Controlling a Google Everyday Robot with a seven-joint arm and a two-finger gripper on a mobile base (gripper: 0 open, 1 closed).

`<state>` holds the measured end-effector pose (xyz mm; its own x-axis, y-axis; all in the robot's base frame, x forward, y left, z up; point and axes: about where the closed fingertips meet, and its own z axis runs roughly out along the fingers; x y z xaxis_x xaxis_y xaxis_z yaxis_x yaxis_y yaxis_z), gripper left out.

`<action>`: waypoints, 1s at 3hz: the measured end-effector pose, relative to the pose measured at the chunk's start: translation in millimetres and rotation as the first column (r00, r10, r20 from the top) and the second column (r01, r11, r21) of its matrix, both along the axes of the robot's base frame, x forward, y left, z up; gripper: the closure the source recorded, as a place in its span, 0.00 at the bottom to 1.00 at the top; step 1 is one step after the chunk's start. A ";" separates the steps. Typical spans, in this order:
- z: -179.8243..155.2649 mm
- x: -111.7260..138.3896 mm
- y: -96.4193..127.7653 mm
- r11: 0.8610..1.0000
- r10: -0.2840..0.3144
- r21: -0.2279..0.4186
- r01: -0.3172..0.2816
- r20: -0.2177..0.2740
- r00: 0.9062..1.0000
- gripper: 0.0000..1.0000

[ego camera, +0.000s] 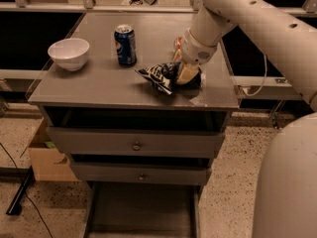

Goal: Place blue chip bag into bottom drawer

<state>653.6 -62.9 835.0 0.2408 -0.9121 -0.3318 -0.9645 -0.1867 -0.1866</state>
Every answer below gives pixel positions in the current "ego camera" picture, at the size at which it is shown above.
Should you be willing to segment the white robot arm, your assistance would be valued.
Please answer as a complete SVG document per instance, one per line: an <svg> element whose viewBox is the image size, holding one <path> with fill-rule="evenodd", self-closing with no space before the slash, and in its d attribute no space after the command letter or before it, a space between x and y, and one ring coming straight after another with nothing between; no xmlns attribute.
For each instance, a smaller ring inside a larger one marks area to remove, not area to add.
<svg viewBox="0 0 317 238"><path fill-rule="evenodd" d="M317 109L317 30L264 0L202 0L181 42L185 63L207 63L238 25L311 109ZM253 238L317 238L317 112L267 147L257 183Z"/></svg>

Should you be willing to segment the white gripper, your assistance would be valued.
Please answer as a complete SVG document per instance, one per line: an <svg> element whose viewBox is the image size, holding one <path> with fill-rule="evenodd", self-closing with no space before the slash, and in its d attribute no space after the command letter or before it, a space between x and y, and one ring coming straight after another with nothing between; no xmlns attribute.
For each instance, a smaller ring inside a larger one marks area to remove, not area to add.
<svg viewBox="0 0 317 238"><path fill-rule="evenodd" d="M175 83L188 83L199 72L199 65L210 61L216 51L216 46L207 47L196 41L187 29L181 39L180 49L175 52L173 58L173 61L183 60L179 65Z"/></svg>

